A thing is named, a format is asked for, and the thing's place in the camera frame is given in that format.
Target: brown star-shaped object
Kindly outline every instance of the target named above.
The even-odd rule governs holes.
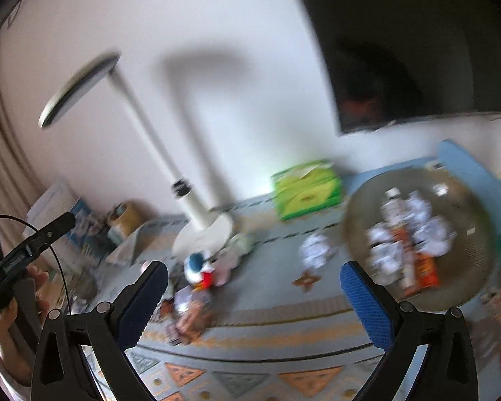
[[[300,286],[304,292],[308,292],[314,286],[314,283],[321,280],[321,276],[315,276],[309,272],[309,270],[304,270],[302,276],[297,280],[292,281],[292,285]]]

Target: screw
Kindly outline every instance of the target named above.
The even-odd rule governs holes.
[[[458,307],[452,307],[449,312],[451,312],[451,315],[455,318],[460,318],[462,316],[462,311]]]
[[[112,305],[108,303],[107,301],[103,301],[102,303],[97,304],[97,312],[98,313],[106,313],[108,310],[110,310],[110,307]]]
[[[51,320],[55,320],[57,319],[59,316],[61,315],[61,311],[59,309],[52,309],[49,313],[48,313],[48,318],[51,319]]]
[[[409,301],[401,301],[399,303],[399,309],[403,312],[410,313],[414,311],[414,305]]]

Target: lamp head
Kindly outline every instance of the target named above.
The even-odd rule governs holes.
[[[102,54],[76,72],[67,84],[46,103],[39,118],[39,126],[45,129],[61,119],[88,90],[115,67],[120,56],[118,52]]]

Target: blue gripper pad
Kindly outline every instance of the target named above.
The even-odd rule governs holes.
[[[340,281],[345,295],[364,325],[373,345],[389,351],[395,337],[393,322],[372,288],[351,265],[351,262],[342,266]]]
[[[161,300],[169,274],[167,267],[152,261],[133,284],[126,286],[113,301],[110,329],[121,351],[134,347]]]

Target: green tissue box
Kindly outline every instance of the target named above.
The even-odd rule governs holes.
[[[341,202],[341,180],[329,161],[312,161],[275,173],[273,193],[278,215],[292,219]]]

